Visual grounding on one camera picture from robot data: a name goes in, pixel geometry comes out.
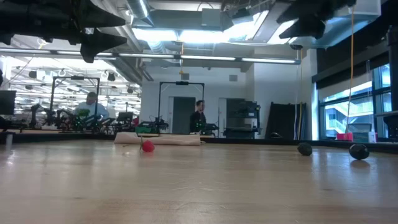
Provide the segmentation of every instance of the red ball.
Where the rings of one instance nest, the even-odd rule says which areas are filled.
[[[144,150],[144,152],[153,152],[155,150],[155,145],[150,140],[146,140],[142,143],[142,150]]]

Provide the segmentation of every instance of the man in blue shirt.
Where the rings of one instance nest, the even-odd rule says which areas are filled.
[[[87,99],[85,102],[79,103],[77,108],[75,109],[75,114],[79,112],[79,110],[89,110],[90,113],[88,116],[93,116],[95,113],[95,101],[98,100],[98,96],[94,92],[90,92],[87,94]],[[97,106],[97,115],[101,115],[103,119],[109,117],[109,112],[105,109],[105,107],[98,103]]]

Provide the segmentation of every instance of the black ball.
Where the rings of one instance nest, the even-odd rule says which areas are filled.
[[[297,150],[303,156],[311,156],[312,154],[312,146],[305,142],[298,144]]]
[[[349,154],[357,160],[366,159],[369,157],[369,149],[363,144],[353,144],[349,148]]]

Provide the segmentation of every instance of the man in black shirt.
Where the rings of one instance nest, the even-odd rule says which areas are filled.
[[[202,131],[206,125],[206,117],[203,111],[205,110],[205,102],[203,100],[197,101],[197,110],[194,112],[189,120],[189,127],[191,133]]]

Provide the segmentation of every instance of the glass wall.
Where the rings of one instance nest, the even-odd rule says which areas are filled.
[[[375,114],[391,111],[389,65],[372,71],[372,81],[321,99],[320,135],[321,139],[334,139],[338,133],[348,131],[375,131],[379,137],[388,136],[387,126]]]

